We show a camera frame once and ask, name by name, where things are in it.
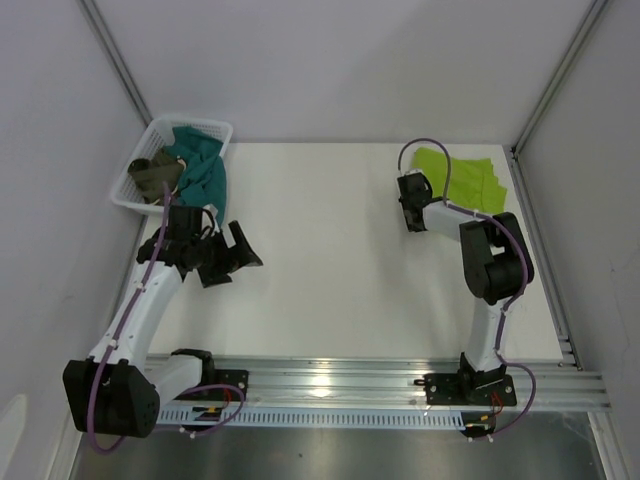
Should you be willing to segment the lime green shorts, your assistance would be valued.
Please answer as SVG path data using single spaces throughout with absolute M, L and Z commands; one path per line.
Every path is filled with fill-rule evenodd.
M 489 158 L 467 160 L 451 158 L 452 174 L 447 198 L 461 207 L 499 214 L 505 210 L 507 189 L 494 173 Z M 419 148 L 413 155 L 412 169 L 420 169 L 436 197 L 444 193 L 447 160 L 443 153 Z

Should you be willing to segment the teal shorts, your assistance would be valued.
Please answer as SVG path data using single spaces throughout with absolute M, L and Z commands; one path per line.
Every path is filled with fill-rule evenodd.
M 227 207 L 223 143 L 191 126 L 174 127 L 172 132 L 174 143 L 165 150 L 186 165 L 178 180 L 179 202 L 190 207 L 213 207 L 215 220 L 221 225 Z

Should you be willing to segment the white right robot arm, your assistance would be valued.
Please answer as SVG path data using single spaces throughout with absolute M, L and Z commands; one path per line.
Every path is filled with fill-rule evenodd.
M 419 170 L 400 175 L 397 184 L 410 232 L 436 232 L 460 244 L 464 279 L 475 297 L 469 343 L 458 371 L 425 378 L 436 395 L 428 402 L 478 405 L 491 393 L 512 386 L 502 354 L 507 313 L 534 278 L 518 219 L 510 212 L 490 215 L 436 197 Z

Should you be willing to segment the white plastic basket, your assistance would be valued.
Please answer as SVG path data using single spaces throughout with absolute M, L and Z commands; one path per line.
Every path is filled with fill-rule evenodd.
M 132 151 L 127 163 L 113 183 L 110 191 L 111 201 L 117 205 L 145 216 L 161 216 L 162 207 L 144 201 L 128 173 L 130 163 L 138 158 L 151 159 L 164 146 L 174 143 L 173 128 L 190 126 L 222 142 L 220 156 L 225 158 L 226 151 L 234 133 L 233 126 L 220 120 L 194 118 L 182 114 L 165 114 L 151 121 Z

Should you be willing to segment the aluminium mounting rail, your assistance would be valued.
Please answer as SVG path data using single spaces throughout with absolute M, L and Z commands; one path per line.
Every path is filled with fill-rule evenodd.
M 426 392 L 414 382 L 429 373 L 454 373 L 456 361 L 422 359 L 260 358 L 217 356 L 220 370 L 248 372 L 247 403 L 276 408 L 424 409 Z M 611 402 L 600 373 L 574 366 L 530 366 L 537 381 L 534 412 L 607 412 Z

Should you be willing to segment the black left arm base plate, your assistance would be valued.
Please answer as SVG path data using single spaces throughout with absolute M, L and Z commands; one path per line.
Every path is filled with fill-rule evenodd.
M 207 373 L 201 382 L 202 386 L 224 384 L 224 388 L 216 388 L 203 391 L 197 394 L 200 399 L 214 402 L 232 402 L 238 401 L 239 395 L 228 388 L 228 385 L 237 387 L 244 394 L 247 393 L 249 385 L 249 372 L 239 369 L 218 369 L 213 373 Z

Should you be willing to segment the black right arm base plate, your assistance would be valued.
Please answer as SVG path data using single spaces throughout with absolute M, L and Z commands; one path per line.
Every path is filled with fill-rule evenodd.
M 469 379 L 457 373 L 428 373 L 413 381 L 422 387 L 426 403 L 431 406 L 477 406 L 490 407 L 493 400 L 500 405 L 514 407 L 517 404 L 516 390 L 510 375 L 481 386 L 473 386 Z

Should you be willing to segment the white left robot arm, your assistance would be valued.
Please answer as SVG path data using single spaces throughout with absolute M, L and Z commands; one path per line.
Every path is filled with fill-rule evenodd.
M 146 372 L 146 358 L 165 312 L 185 280 L 203 288 L 231 282 L 262 260 L 240 223 L 223 232 L 207 209 L 172 205 L 139 246 L 132 278 L 108 329 L 84 360 L 67 363 L 62 381 L 76 429 L 96 436 L 145 438 L 173 400 L 243 404 L 244 372 L 219 373 L 206 350 L 180 348 Z

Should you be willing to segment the olive brown shorts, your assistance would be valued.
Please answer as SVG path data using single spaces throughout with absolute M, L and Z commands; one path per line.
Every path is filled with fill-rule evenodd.
M 186 162 L 180 156 L 171 155 L 166 148 L 160 148 L 152 158 L 137 158 L 127 169 L 138 192 L 146 204 L 163 202 L 164 187 L 172 195 L 178 191 L 180 177 L 186 170 Z

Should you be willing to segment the left aluminium corner post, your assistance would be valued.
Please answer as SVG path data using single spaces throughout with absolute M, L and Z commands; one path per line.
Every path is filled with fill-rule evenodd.
M 77 0 L 76 4 L 92 30 L 132 108 L 141 122 L 148 126 L 153 120 L 151 111 L 117 44 L 115 36 L 104 18 L 98 2 L 95 0 Z

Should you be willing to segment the right aluminium corner post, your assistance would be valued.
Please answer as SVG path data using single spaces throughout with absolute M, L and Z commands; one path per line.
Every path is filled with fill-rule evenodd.
M 514 144 L 510 148 L 511 155 L 514 159 L 518 159 L 528 142 L 533 138 L 536 130 L 542 124 L 542 121 L 550 111 L 564 84 L 569 79 L 569 76 L 583 55 L 591 37 L 597 31 L 599 24 L 613 4 L 614 2 L 610 0 L 593 0 L 589 2 L 586 12 L 572 34 L 549 80 L 546 82 L 534 109 L 527 117 L 523 128 L 520 130 Z

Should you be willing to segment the aluminium corner post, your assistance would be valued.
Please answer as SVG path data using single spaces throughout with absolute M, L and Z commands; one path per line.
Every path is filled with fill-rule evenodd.
M 593 0 L 589 2 L 586 12 L 572 34 L 549 80 L 546 82 L 534 109 L 527 117 L 523 128 L 520 130 L 514 144 L 510 148 L 511 155 L 514 159 L 518 159 L 528 142 L 533 138 L 536 130 L 542 124 L 542 121 L 550 111 L 564 84 L 569 79 L 569 76 L 583 55 L 591 37 L 597 31 L 599 24 L 613 4 L 614 2 L 610 0 Z
M 92 30 L 132 108 L 141 122 L 148 126 L 153 120 L 151 111 L 117 44 L 115 36 L 104 18 L 98 2 L 95 0 L 77 0 L 76 4 Z

